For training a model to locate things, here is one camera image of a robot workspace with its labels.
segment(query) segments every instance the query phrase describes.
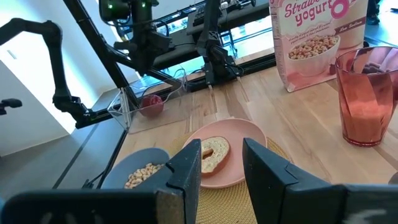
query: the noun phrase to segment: wooden countertop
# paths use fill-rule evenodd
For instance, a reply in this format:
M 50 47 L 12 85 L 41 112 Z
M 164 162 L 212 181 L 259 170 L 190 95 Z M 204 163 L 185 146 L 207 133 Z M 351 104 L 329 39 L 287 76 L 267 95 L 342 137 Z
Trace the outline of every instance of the wooden countertop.
M 273 67 L 245 76 L 241 82 L 215 86 L 214 96 L 209 89 L 191 93 L 196 107 L 190 119 L 128 134 L 115 164 L 136 150 L 168 146 L 173 139 L 210 122 L 234 117 L 256 123 L 295 165 L 323 180 L 388 183 L 398 169 L 397 115 L 379 146 L 352 146 L 341 135 L 336 89 L 332 80 L 287 93 Z

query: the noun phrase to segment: red plastic cup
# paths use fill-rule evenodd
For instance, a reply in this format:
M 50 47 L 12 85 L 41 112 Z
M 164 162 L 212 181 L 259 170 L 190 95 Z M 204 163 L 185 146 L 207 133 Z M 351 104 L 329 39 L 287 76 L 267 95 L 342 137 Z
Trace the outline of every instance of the red plastic cup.
M 349 143 L 378 145 L 398 99 L 398 49 L 368 47 L 336 60 L 343 137 Z

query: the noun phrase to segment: cereal box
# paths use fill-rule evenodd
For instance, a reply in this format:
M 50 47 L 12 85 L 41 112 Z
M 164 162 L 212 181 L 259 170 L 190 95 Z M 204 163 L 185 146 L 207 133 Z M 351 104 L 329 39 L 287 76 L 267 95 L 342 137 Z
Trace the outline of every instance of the cereal box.
M 270 0 L 279 75 L 292 92 L 336 77 L 336 58 L 363 47 L 368 0 Z

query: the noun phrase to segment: woven placemat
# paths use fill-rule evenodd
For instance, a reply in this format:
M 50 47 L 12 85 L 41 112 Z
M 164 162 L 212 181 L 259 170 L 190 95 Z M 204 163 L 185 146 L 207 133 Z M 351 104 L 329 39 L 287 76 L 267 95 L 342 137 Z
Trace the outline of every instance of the woven placemat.
M 176 155 L 191 135 L 180 136 L 166 147 L 170 156 Z M 267 138 L 267 143 L 270 150 L 289 158 L 273 140 Z M 197 224 L 207 223 L 256 223 L 246 181 L 224 189 L 200 188 Z

